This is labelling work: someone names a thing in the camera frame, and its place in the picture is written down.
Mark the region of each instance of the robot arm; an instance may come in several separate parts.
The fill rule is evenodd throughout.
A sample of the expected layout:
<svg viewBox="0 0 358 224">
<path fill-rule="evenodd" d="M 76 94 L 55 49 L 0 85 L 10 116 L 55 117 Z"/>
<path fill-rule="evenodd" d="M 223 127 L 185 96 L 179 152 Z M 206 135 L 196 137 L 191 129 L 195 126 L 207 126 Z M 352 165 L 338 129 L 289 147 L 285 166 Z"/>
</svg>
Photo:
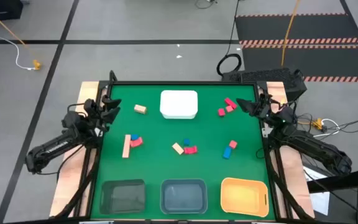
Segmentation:
<svg viewBox="0 0 358 224">
<path fill-rule="evenodd" d="M 103 132 L 109 131 L 107 124 L 112 124 L 116 118 L 121 100 L 111 100 L 104 96 L 102 102 L 104 106 L 100 107 L 93 100 L 86 100 L 84 110 L 88 114 L 87 116 L 82 116 L 75 111 L 68 111 L 62 120 L 62 126 L 65 128 L 62 134 L 33 148 L 27 154 L 25 158 L 27 170 L 33 174 L 39 174 L 52 159 L 75 146 L 80 144 L 84 144 L 85 147 L 96 146 L 98 135 L 95 128 Z"/>
<path fill-rule="evenodd" d="M 270 104 L 278 102 L 271 100 L 270 97 L 265 93 L 261 94 L 256 103 L 237 99 L 244 112 L 273 127 L 272 132 L 268 135 L 270 149 L 285 145 L 291 146 L 295 150 L 320 161 L 333 174 L 346 175 L 351 173 L 352 161 L 345 152 L 338 150 L 336 146 L 315 139 L 313 135 L 306 131 L 297 130 L 294 125 L 297 120 L 289 106 L 284 106 L 278 113 L 273 113 Z"/>
<path fill-rule="evenodd" d="M 28 171 L 33 174 L 40 173 L 49 161 L 79 145 L 75 136 L 74 129 L 67 129 L 59 137 L 33 148 L 25 158 Z"/>
</svg>

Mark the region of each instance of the beige block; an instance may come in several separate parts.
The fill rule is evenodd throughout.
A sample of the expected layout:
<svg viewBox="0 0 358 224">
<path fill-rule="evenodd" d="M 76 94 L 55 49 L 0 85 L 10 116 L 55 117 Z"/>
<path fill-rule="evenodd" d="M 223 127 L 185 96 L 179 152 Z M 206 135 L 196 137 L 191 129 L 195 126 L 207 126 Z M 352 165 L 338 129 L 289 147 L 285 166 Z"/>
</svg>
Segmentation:
<svg viewBox="0 0 358 224">
<path fill-rule="evenodd" d="M 182 154 L 182 153 L 184 152 L 184 150 L 179 146 L 178 143 L 175 143 L 175 144 L 172 146 L 172 148 L 173 148 L 174 150 L 176 150 L 176 152 L 179 153 L 179 154 Z"/>
<path fill-rule="evenodd" d="M 147 108 L 141 105 L 135 105 L 135 111 L 138 113 L 146 114 Z"/>
<path fill-rule="evenodd" d="M 126 134 L 124 140 L 124 149 L 122 150 L 122 158 L 129 158 L 129 149 L 131 147 L 131 135 Z"/>
</svg>

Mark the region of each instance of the black floor mat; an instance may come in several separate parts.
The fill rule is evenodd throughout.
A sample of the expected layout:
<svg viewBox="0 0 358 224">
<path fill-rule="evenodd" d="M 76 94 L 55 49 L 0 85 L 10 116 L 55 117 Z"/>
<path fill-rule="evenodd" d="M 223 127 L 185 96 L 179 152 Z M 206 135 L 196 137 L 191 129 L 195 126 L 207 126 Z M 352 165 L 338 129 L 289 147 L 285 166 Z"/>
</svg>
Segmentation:
<svg viewBox="0 0 358 224">
<path fill-rule="evenodd" d="M 246 71 L 281 67 L 286 16 L 239 16 L 237 33 Z M 346 14 L 296 16 L 284 67 L 308 82 L 358 82 L 358 30 Z"/>
<path fill-rule="evenodd" d="M 239 40 L 284 39 L 291 16 L 239 16 L 236 18 Z M 345 14 L 295 16 L 289 39 L 357 37 Z"/>
<path fill-rule="evenodd" d="M 247 71 L 281 67 L 282 47 L 242 50 Z M 358 77 L 357 49 L 286 49 L 284 67 L 300 69 L 305 77 Z"/>
</svg>

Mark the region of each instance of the yellow plastic bin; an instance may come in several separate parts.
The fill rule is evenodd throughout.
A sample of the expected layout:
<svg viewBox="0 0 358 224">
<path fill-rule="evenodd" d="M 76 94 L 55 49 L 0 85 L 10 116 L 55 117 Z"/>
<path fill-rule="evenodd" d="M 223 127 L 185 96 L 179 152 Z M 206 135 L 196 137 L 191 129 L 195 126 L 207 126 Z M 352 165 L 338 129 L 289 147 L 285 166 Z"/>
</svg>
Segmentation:
<svg viewBox="0 0 358 224">
<path fill-rule="evenodd" d="M 221 185 L 221 206 L 225 212 L 266 217 L 267 187 L 261 181 L 225 178 Z"/>
</svg>

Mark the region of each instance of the blue block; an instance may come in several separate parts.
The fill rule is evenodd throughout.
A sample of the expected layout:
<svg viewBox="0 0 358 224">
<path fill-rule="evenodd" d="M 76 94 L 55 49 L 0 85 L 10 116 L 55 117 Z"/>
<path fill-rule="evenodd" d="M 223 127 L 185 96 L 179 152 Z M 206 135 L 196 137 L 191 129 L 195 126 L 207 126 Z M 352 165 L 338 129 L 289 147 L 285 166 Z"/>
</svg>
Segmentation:
<svg viewBox="0 0 358 224">
<path fill-rule="evenodd" d="M 190 139 L 185 139 L 185 146 L 189 146 L 190 145 Z"/>
<path fill-rule="evenodd" d="M 138 134 L 131 134 L 131 140 L 132 141 L 135 141 L 139 138 L 139 135 Z"/>
<path fill-rule="evenodd" d="M 224 149 L 224 153 L 223 153 L 223 158 L 225 159 L 229 159 L 230 158 L 230 155 L 231 155 L 231 147 L 230 146 L 227 146 L 225 149 Z"/>
</svg>

